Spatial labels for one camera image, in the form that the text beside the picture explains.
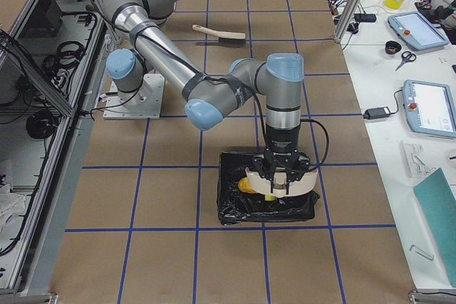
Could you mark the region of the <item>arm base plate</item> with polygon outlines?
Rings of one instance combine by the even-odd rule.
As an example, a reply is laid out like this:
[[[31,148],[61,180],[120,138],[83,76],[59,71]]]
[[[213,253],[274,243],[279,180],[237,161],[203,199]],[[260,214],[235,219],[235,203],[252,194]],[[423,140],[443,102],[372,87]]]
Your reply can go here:
[[[132,100],[123,105],[128,97],[124,93],[121,93],[119,97],[117,86],[112,81],[110,92],[115,94],[107,98],[108,109],[103,112],[103,118],[106,120],[157,119],[161,113],[164,89],[165,79],[160,74],[145,74],[139,92]]]

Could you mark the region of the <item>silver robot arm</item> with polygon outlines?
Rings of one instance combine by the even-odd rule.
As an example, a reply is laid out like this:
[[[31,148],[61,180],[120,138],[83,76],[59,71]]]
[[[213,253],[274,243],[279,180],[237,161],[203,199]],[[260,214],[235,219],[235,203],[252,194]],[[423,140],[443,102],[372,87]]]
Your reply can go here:
[[[200,130],[209,130],[242,107],[248,99],[266,98],[265,149],[247,167],[254,191],[277,198],[301,196],[316,184],[317,173],[299,151],[304,60],[297,53],[274,53],[265,61],[239,59],[228,74],[203,73],[161,30],[178,0],[103,0],[109,24],[124,34],[133,48],[185,100],[185,113]]]

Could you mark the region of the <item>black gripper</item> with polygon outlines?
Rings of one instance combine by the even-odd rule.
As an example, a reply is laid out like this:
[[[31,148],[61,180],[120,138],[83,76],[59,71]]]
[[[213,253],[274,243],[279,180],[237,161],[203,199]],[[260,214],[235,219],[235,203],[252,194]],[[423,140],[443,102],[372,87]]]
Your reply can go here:
[[[281,169],[286,173],[286,196],[290,183],[300,181],[309,170],[310,159],[298,151],[300,125],[292,129],[277,129],[266,125],[266,146],[262,154],[253,157],[255,170],[270,182],[270,195],[276,196],[276,176]]]

